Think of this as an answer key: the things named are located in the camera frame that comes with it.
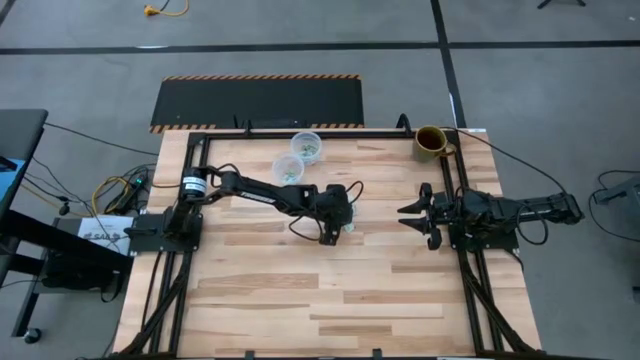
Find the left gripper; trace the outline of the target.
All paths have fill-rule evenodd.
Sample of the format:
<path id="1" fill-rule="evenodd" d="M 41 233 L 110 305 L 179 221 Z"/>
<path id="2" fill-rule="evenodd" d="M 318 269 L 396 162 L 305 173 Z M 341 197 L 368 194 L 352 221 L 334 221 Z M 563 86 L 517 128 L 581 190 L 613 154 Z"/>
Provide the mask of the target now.
<path id="1" fill-rule="evenodd" d="M 319 243 L 326 246 L 348 243 L 351 232 L 342 229 L 353 222 L 355 205 L 349 201 L 344 185 L 331 184 L 314 196 L 310 205 L 311 217 L 321 224 Z"/>

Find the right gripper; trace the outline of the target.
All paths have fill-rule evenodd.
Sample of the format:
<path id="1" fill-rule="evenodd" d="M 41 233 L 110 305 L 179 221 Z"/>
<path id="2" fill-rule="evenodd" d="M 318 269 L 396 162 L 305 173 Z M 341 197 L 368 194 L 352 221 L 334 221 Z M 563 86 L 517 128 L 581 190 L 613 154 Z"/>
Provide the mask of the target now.
<path id="1" fill-rule="evenodd" d="M 437 250 L 442 244 L 442 234 L 438 226 L 451 223 L 454 204 L 448 198 L 446 192 L 434 193 L 429 183 L 421 184 L 419 195 L 420 198 L 416 202 L 398 209 L 397 212 L 420 214 L 425 211 L 425 216 L 421 218 L 402 218 L 398 222 L 427 235 L 427 247 L 430 250 Z"/>

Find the clear plastic deli cup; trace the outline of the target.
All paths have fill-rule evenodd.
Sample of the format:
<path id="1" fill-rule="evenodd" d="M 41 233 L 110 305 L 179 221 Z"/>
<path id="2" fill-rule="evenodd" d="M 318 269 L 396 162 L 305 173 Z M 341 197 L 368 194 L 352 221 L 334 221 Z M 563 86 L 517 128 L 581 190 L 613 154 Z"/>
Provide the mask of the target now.
<path id="1" fill-rule="evenodd" d="M 317 146 L 318 151 L 300 151 L 301 146 L 312 145 Z M 319 159 L 322 152 L 321 138 L 314 132 L 299 132 L 295 134 L 290 141 L 291 152 L 297 155 L 305 165 L 313 165 Z"/>
<path id="2" fill-rule="evenodd" d="M 298 184 L 304 175 L 305 164 L 303 161 L 293 153 L 284 153 L 278 156 L 272 163 L 272 174 L 274 180 L 280 185 L 296 185 Z M 283 179 L 282 175 L 285 172 L 294 171 L 297 173 L 297 177 L 289 179 Z"/>

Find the olive and teal ceramic mug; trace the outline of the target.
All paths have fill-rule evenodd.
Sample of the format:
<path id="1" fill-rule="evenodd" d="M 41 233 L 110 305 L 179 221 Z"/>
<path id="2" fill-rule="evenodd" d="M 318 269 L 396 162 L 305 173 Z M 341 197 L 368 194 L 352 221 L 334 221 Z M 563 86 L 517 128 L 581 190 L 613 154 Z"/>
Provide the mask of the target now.
<path id="1" fill-rule="evenodd" d="M 414 136 L 412 157 L 415 161 L 427 163 L 437 158 L 448 157 L 457 152 L 457 147 L 449 142 L 439 127 L 424 126 Z"/>

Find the black hazard-striped floor mat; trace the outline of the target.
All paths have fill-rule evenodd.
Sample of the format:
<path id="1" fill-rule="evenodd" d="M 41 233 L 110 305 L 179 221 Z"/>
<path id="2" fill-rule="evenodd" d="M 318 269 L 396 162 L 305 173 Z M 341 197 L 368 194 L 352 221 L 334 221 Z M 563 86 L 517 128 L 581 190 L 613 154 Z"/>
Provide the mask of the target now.
<path id="1" fill-rule="evenodd" d="M 163 79 L 150 132 L 362 128 L 357 74 L 174 75 Z"/>

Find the grey floor device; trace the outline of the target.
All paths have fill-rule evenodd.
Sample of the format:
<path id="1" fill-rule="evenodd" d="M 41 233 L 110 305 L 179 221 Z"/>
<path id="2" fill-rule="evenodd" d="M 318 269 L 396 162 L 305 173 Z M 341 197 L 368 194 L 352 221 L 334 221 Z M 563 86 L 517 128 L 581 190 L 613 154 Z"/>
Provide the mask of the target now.
<path id="1" fill-rule="evenodd" d="M 640 174 L 622 181 L 610 188 L 604 188 L 595 195 L 597 204 L 608 204 L 617 198 L 626 198 L 630 204 L 640 207 Z"/>

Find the black power strip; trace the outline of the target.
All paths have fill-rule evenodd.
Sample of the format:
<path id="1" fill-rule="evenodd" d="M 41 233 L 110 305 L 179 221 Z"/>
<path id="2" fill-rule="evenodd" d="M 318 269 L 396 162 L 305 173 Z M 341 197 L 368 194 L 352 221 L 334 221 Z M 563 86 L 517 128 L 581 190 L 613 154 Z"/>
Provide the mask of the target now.
<path id="1" fill-rule="evenodd" d="M 135 208 L 137 197 L 140 191 L 146 189 L 148 175 L 146 173 L 134 174 L 127 181 L 127 187 L 124 194 L 118 199 L 114 212 L 124 215 Z"/>

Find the white printed paper sheet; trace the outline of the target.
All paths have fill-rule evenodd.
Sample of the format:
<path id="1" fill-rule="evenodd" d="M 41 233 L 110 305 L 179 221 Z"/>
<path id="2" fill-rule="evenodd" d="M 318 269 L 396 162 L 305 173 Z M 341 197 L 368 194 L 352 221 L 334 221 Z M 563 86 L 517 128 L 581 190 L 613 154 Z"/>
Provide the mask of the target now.
<path id="1" fill-rule="evenodd" d="M 129 228 L 132 223 L 133 218 L 127 216 L 100 215 L 96 218 L 83 218 L 77 235 L 111 251 L 128 255 L 130 239 L 124 229 Z"/>

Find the black tripod base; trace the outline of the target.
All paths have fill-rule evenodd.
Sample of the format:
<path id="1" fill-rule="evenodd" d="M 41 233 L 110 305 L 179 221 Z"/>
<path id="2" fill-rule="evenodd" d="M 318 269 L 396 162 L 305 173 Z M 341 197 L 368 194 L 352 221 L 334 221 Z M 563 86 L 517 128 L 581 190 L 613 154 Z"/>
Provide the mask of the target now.
<path id="1" fill-rule="evenodd" d="M 586 7 L 587 3 L 585 0 L 542 0 L 537 6 L 536 9 L 542 10 L 545 7 L 553 4 L 559 3 L 561 5 L 577 5 L 579 7 Z"/>

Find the black equipment cart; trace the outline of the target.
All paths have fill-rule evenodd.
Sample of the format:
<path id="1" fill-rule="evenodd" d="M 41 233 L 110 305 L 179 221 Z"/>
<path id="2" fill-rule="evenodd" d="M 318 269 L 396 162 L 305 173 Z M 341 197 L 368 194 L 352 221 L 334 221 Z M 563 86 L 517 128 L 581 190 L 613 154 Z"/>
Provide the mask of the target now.
<path id="1" fill-rule="evenodd" d="M 29 326 L 42 292 L 93 291 L 107 301 L 117 297 L 130 273 L 133 259 L 77 235 L 79 219 L 56 219 L 44 224 L 17 211 L 0 215 L 0 289 L 10 272 L 28 275 L 27 295 L 11 335 L 27 344 L 40 340 L 42 332 Z"/>

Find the black desk top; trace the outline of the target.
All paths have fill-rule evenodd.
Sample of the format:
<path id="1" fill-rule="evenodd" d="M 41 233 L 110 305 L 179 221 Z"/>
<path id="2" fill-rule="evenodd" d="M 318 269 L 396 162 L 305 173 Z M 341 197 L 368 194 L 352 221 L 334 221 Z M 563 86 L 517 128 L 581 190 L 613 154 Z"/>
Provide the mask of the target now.
<path id="1" fill-rule="evenodd" d="M 48 111 L 44 109 L 0 110 L 0 156 L 25 160 L 19 183 L 14 186 L 10 197 L 0 203 L 0 222 L 10 209 L 21 185 L 43 135 L 44 123 L 48 115 Z"/>

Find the blue panel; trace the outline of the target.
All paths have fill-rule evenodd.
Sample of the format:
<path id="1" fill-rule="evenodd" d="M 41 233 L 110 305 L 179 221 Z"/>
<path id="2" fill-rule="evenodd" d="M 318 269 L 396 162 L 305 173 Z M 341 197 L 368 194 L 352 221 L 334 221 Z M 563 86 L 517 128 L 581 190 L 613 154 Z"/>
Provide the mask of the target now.
<path id="1" fill-rule="evenodd" d="M 14 186 L 19 183 L 24 165 L 24 159 L 0 156 L 0 203 L 10 197 Z"/>

